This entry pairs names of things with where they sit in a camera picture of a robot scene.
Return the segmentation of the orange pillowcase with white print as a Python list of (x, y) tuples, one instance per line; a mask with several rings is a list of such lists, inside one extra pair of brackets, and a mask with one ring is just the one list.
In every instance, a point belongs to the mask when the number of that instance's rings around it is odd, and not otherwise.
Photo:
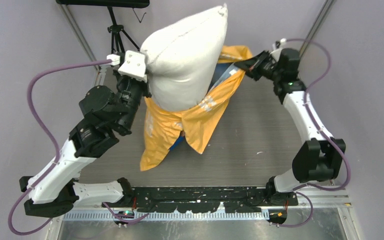
[(252, 56), (246, 45), (223, 46), (218, 63), (229, 64), (229, 67), (203, 100), (188, 110), (170, 112), (160, 108), (151, 98), (145, 98), (145, 149), (140, 160), (141, 171), (157, 167), (182, 139), (197, 153), (204, 152), (245, 76), (245, 71), (233, 66), (233, 63)]

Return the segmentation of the white pillow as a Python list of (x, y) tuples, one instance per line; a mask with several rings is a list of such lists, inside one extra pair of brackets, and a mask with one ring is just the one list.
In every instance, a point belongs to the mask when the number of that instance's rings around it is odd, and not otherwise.
[(169, 112), (198, 105), (209, 89), (228, 28), (228, 7), (217, 5), (148, 36), (146, 55), (153, 101)]

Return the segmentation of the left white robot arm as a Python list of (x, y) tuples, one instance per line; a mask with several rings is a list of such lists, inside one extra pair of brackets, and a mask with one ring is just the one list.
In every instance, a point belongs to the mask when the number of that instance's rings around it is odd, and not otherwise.
[(20, 178), (20, 189), (28, 193), (26, 215), (55, 218), (78, 206), (128, 207), (133, 202), (134, 190), (124, 177), (108, 183), (77, 181), (80, 171), (116, 145), (119, 136), (131, 134), (141, 100), (150, 95), (143, 81), (126, 75), (116, 80), (116, 91), (97, 85), (86, 93), (79, 102), (83, 118), (55, 158), (37, 175)]

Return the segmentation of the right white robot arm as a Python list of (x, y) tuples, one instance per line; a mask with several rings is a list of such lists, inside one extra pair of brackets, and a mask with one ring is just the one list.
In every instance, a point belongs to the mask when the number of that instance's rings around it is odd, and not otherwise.
[(346, 149), (345, 142), (334, 138), (313, 112), (307, 87), (298, 76), (300, 60), (296, 49), (280, 48), (234, 64), (255, 81), (260, 78), (272, 81), (273, 92), (290, 114), (302, 141), (291, 169), (266, 183), (264, 200), (271, 205), (293, 197), (293, 191), (306, 184), (336, 179)]

